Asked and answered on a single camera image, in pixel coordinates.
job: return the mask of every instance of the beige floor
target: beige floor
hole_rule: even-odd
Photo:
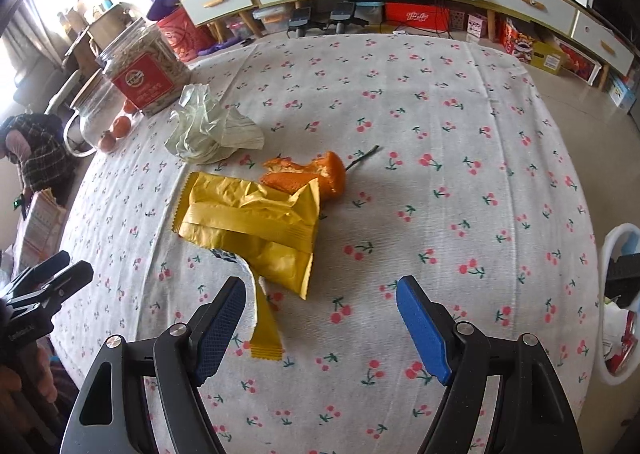
[[[265,39],[283,40],[285,34]],[[465,39],[465,34],[454,37]],[[500,48],[483,40],[483,44]],[[584,189],[598,247],[616,225],[640,226],[640,131],[606,93],[576,76],[554,76],[527,66],[558,124]],[[84,170],[88,166],[85,160]],[[640,370],[616,387],[594,373],[578,421],[585,454],[607,454],[624,432],[620,424],[640,407]]]

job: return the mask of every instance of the curtain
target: curtain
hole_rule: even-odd
[[[53,65],[62,67],[69,44],[59,34],[47,28],[33,0],[22,0],[2,35],[15,70],[23,63],[43,55]]]

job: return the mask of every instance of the metal screw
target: metal screw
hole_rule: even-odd
[[[186,324],[182,322],[178,322],[169,328],[169,335],[173,335],[174,337],[179,337],[180,335],[184,335],[184,332],[187,331]]]
[[[532,335],[531,333],[525,333],[522,336],[522,341],[527,346],[535,346],[536,344],[538,344],[538,337],[536,337],[535,335]]]
[[[458,333],[460,333],[460,335],[471,335],[471,333],[474,332],[474,327],[471,326],[468,322],[460,322],[456,326],[456,330],[458,330]]]
[[[117,335],[111,335],[107,339],[107,347],[108,348],[117,348],[122,342],[122,339]]]

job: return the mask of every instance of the purple object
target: purple object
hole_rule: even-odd
[[[178,0],[151,0],[151,7],[146,13],[149,21],[160,21],[167,17],[171,12],[178,8]]]
[[[208,48],[205,48],[204,50],[199,50],[198,55],[200,57],[208,56],[210,54],[213,54],[214,52],[217,52],[218,50],[224,50],[229,46],[234,46],[234,44],[238,44],[240,41],[242,41],[242,39],[235,36],[235,37],[232,37],[231,39],[226,40],[224,43],[216,43],[213,46],[209,46]]]

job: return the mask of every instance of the plaid shirt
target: plaid shirt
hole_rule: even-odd
[[[31,122],[28,115],[15,117],[7,132],[11,129],[20,131],[27,140],[31,156],[24,162],[12,153],[7,153],[7,156],[11,162],[20,164],[22,179],[33,192],[47,189],[73,173],[73,161],[62,144],[43,126]]]

